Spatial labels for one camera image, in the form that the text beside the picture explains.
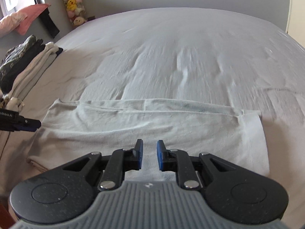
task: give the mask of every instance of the fitted sheet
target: fitted sheet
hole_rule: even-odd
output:
[[[305,50],[281,29],[228,11],[158,8],[90,21],[57,45],[65,51],[21,115],[42,120],[58,98],[173,98],[260,110],[269,176],[289,193],[283,221],[305,223]],[[25,162],[32,139],[10,134],[0,160],[3,194],[37,174]]]

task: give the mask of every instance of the mattress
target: mattress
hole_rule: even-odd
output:
[[[289,193],[283,221],[305,223],[305,50],[281,29],[229,11],[158,8],[90,21],[57,45],[65,51],[21,115],[42,120],[58,98],[173,98],[260,110],[269,177]],[[0,160],[2,194],[37,174],[25,162],[32,139],[10,134]]]

